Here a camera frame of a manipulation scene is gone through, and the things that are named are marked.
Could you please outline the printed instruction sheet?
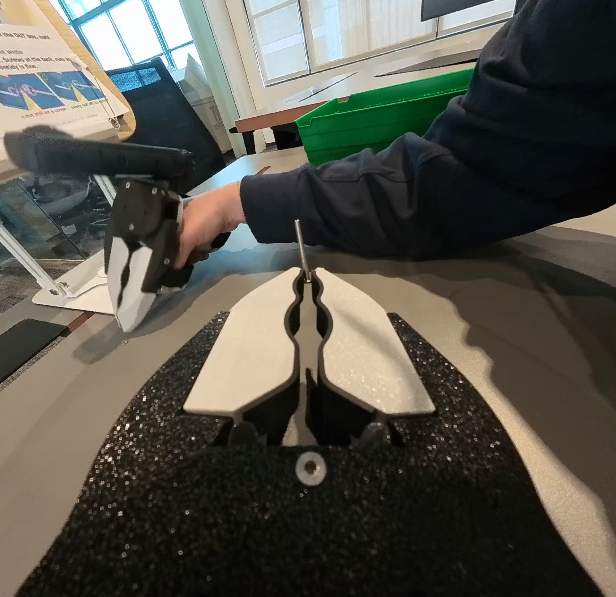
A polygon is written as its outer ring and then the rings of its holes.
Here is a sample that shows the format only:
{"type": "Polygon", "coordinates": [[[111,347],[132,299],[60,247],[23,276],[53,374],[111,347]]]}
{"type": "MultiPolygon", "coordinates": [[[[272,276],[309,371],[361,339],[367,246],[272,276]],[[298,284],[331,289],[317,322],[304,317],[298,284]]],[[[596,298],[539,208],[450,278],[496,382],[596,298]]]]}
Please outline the printed instruction sheet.
{"type": "Polygon", "coordinates": [[[1,133],[48,125],[78,137],[117,128],[128,107],[62,39],[30,26],[1,25],[1,133]]]}

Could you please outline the black office chair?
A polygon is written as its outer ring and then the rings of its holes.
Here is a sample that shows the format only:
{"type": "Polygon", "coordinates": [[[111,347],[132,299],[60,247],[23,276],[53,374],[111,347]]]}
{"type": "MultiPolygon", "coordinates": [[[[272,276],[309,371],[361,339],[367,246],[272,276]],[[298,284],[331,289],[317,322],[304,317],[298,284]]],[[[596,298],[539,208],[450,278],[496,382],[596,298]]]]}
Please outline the black office chair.
{"type": "Polygon", "coordinates": [[[106,74],[135,116],[135,131],[128,142],[178,148],[192,154],[195,175],[187,186],[181,187],[183,195],[188,195],[226,167],[215,138],[160,58],[109,70],[106,74]]]}

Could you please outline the brown edged table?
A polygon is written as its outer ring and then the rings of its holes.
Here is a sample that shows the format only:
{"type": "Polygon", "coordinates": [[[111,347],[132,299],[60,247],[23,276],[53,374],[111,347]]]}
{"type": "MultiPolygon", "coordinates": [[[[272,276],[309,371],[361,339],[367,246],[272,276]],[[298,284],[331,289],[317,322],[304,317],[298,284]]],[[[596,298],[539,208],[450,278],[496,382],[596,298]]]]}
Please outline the brown edged table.
{"type": "Polygon", "coordinates": [[[237,119],[228,132],[242,137],[248,155],[256,153],[256,131],[264,129],[273,132],[278,150],[301,147],[303,143],[295,121],[328,101],[344,101],[356,93],[462,69],[477,60],[485,44],[485,40],[467,41],[451,47],[423,50],[412,57],[371,68],[353,67],[237,119]]]}

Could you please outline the long metal screw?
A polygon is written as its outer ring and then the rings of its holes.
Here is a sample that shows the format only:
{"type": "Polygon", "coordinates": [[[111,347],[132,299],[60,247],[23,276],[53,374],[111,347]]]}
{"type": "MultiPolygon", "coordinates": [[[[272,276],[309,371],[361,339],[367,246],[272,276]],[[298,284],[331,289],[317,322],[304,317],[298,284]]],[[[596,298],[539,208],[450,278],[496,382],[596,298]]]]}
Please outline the long metal screw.
{"type": "Polygon", "coordinates": [[[304,283],[310,284],[312,283],[312,271],[310,269],[310,266],[307,260],[307,255],[305,252],[303,229],[302,229],[301,222],[299,219],[294,220],[294,226],[295,226],[295,232],[296,232],[297,247],[299,249],[301,270],[304,276],[304,283]]]}

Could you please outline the white cardboard box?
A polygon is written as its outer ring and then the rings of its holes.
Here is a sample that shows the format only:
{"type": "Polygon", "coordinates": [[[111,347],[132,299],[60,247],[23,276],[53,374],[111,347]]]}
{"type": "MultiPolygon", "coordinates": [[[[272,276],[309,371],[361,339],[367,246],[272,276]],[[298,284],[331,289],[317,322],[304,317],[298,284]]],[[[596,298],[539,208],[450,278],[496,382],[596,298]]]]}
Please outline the white cardboard box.
{"type": "Polygon", "coordinates": [[[206,73],[191,54],[187,55],[184,77],[180,85],[186,99],[216,140],[221,152],[230,151],[232,144],[206,73]]]}

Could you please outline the person's right hand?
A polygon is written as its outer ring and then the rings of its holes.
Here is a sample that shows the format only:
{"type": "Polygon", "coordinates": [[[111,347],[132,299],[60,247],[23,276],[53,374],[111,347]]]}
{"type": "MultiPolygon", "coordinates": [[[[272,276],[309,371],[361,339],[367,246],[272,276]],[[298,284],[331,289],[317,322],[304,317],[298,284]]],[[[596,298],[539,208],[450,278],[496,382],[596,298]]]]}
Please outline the person's right hand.
{"type": "Polygon", "coordinates": [[[240,182],[197,195],[184,204],[173,269],[208,259],[214,240],[245,222],[240,182]]]}

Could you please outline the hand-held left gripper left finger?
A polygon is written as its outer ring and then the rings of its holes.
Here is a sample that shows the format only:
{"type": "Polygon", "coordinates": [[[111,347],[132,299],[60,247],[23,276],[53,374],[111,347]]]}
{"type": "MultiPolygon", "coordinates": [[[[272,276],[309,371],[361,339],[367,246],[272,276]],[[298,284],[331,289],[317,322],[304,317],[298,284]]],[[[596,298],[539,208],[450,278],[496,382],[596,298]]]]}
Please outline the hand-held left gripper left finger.
{"type": "Polygon", "coordinates": [[[299,307],[304,273],[293,267],[228,312],[183,409],[246,422],[267,444],[283,442],[299,404],[299,307]]]}

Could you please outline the person's right forearm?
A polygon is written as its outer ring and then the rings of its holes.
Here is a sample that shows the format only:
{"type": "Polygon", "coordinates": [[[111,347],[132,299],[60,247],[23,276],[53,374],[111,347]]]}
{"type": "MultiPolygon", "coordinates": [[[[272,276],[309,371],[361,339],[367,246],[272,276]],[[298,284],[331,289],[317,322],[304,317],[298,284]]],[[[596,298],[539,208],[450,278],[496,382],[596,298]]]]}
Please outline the person's right forearm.
{"type": "Polygon", "coordinates": [[[415,259],[615,204],[615,0],[528,0],[483,48],[466,94],[423,137],[243,178],[228,225],[415,259]]]}

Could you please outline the grey desk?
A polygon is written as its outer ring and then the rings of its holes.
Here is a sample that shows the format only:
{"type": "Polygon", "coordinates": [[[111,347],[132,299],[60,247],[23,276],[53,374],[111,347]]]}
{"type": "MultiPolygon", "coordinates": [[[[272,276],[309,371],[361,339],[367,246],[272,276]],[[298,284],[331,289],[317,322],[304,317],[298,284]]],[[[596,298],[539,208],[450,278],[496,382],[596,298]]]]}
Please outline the grey desk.
{"type": "MultiPolygon", "coordinates": [[[[615,596],[615,207],[453,260],[307,249],[458,367],[516,445],[573,554],[615,596]]],[[[1,596],[66,521],[132,396],[217,312],[297,264],[244,226],[124,341],[95,315],[1,392],[1,596]]]]}

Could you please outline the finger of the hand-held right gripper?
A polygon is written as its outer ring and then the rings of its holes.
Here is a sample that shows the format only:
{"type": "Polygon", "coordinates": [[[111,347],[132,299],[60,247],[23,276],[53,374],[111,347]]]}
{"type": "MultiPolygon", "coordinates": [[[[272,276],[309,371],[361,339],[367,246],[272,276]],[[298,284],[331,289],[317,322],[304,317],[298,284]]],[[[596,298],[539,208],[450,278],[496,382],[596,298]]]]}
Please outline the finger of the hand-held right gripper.
{"type": "Polygon", "coordinates": [[[142,289],[152,253],[151,248],[141,246],[130,256],[120,300],[120,328],[125,333],[133,332],[142,323],[156,299],[156,293],[142,289]]]}
{"type": "Polygon", "coordinates": [[[129,260],[130,250],[126,242],[122,238],[113,236],[106,268],[107,287],[113,315],[121,330],[124,330],[123,324],[120,323],[119,318],[119,307],[124,287],[122,277],[127,269],[129,260]]]}

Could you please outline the green plastic bin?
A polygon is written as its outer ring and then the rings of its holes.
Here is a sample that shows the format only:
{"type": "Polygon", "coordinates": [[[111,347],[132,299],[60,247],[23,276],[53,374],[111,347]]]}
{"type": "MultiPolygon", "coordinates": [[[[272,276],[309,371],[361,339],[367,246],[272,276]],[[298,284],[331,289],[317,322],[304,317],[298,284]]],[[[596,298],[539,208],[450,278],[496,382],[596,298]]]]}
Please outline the green plastic bin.
{"type": "Polygon", "coordinates": [[[334,99],[295,121],[307,159],[322,165],[364,149],[378,153],[406,133],[423,136],[449,101],[468,89],[473,68],[334,99]]]}

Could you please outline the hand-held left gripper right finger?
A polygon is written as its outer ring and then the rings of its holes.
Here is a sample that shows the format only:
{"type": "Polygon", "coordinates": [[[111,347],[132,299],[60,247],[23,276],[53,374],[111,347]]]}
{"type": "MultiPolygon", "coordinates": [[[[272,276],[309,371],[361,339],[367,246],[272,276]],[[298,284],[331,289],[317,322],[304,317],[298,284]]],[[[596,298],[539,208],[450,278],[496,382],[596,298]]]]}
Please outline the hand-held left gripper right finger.
{"type": "Polygon", "coordinates": [[[423,418],[436,407],[389,314],[371,296],[329,272],[312,273],[317,309],[315,384],[306,422],[320,445],[353,445],[398,418],[423,418]]]}

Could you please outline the paned window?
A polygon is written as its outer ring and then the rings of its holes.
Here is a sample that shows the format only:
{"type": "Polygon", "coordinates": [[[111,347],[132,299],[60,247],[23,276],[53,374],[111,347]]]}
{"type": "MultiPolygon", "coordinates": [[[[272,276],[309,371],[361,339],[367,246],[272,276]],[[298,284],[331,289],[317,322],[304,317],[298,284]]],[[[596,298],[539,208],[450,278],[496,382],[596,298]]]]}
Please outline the paned window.
{"type": "Polygon", "coordinates": [[[515,3],[421,21],[421,0],[243,0],[265,85],[498,23],[515,3]]]}
{"type": "Polygon", "coordinates": [[[160,58],[168,70],[201,59],[179,0],[48,0],[104,70],[160,58]]]}

